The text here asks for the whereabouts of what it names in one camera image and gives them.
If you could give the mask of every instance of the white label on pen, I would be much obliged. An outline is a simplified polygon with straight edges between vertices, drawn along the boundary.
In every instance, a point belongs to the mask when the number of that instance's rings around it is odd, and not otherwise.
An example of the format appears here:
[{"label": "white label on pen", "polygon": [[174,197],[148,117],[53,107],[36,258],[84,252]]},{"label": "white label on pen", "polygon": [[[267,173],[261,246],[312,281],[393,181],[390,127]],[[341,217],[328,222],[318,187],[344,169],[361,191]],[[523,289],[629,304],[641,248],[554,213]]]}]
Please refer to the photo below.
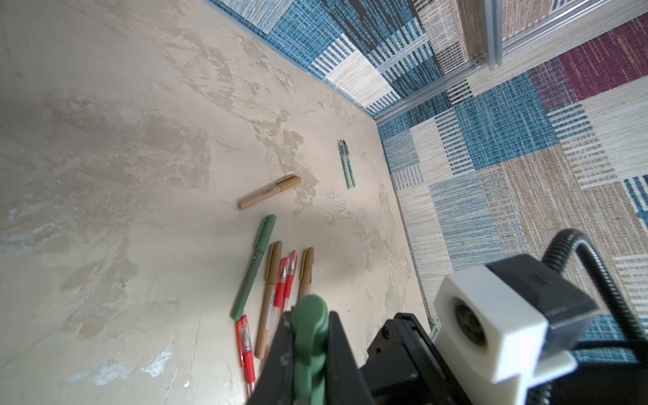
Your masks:
[{"label": "white label on pen", "polygon": [[270,306],[268,307],[268,320],[266,321],[266,329],[270,329],[270,317],[272,315],[272,306],[275,303],[275,290],[272,290],[272,295],[270,296]]}]

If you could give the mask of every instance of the mint green pen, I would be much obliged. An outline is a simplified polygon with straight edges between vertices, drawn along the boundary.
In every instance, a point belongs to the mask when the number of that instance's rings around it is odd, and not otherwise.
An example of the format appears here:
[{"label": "mint green pen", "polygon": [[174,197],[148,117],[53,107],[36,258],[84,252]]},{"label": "mint green pen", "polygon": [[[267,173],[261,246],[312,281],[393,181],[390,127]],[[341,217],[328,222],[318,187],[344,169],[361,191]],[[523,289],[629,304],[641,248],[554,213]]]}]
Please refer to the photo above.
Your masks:
[{"label": "mint green pen", "polygon": [[351,183],[353,187],[358,186],[358,180],[356,179],[356,169],[353,168],[353,163],[351,163],[351,155],[349,153],[349,147],[347,146],[347,141],[342,141],[342,146],[344,147],[344,156],[347,158],[347,166],[349,167],[349,175],[351,175]]},{"label": "mint green pen", "polygon": [[338,146],[340,147],[340,158],[342,159],[342,168],[344,169],[344,177],[347,179],[347,188],[352,189],[353,181],[351,181],[351,172],[349,171],[346,153],[344,153],[344,145],[342,145],[342,141],[338,142]]},{"label": "mint green pen", "polygon": [[268,249],[268,242],[270,241],[270,235],[272,234],[272,229],[275,227],[276,220],[277,216],[272,214],[263,219],[259,237],[257,238],[257,242],[254,244],[254,252],[252,253],[252,261],[249,264],[248,274],[245,276],[243,286],[238,293],[237,300],[234,302],[234,308],[232,308],[231,317],[236,322],[238,322],[243,316],[245,303],[248,301],[249,292],[252,289],[252,284],[254,284],[254,279],[257,276],[257,271],[261,265],[263,255],[266,252],[266,249]]}]

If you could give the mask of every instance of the tan pen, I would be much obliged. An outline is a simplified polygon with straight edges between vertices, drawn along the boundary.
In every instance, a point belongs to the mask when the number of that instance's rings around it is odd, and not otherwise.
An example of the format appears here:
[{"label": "tan pen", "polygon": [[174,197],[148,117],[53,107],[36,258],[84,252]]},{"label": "tan pen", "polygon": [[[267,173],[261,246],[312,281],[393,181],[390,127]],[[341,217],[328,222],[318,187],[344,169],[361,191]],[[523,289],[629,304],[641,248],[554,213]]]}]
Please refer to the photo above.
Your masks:
[{"label": "tan pen", "polygon": [[299,274],[299,298],[311,294],[313,289],[313,265],[315,264],[315,248],[304,250],[301,274]]},{"label": "tan pen", "polygon": [[250,205],[255,205],[258,202],[267,200],[268,198],[279,194],[282,191],[288,190],[290,187],[295,187],[297,184],[301,183],[301,177],[292,176],[289,179],[286,179],[280,183],[277,183],[268,190],[262,191],[258,194],[253,195],[252,197],[246,198],[245,200],[238,203],[238,208],[244,209],[248,208]]},{"label": "tan pen", "polygon": [[270,265],[266,271],[266,293],[263,297],[263,307],[261,308],[261,321],[259,323],[259,335],[257,336],[257,349],[254,354],[257,358],[263,359],[266,354],[266,341],[270,333],[270,311],[272,311],[272,301],[275,297],[275,288],[279,278],[279,263],[281,262],[281,250],[283,242],[278,240],[272,245],[270,250]]}]

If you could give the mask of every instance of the beige tabletop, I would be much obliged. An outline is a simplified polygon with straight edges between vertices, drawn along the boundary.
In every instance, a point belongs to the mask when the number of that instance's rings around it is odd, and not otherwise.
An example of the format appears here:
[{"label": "beige tabletop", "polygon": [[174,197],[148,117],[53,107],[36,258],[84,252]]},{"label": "beige tabletop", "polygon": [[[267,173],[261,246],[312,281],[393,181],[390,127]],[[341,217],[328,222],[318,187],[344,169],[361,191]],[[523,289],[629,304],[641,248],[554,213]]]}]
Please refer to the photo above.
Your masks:
[{"label": "beige tabletop", "polygon": [[[0,403],[244,403],[229,311],[270,213],[285,255],[315,248],[314,292],[358,365],[395,313],[426,324],[358,108],[207,2],[3,4]],[[303,182],[236,209],[289,174]]]}]

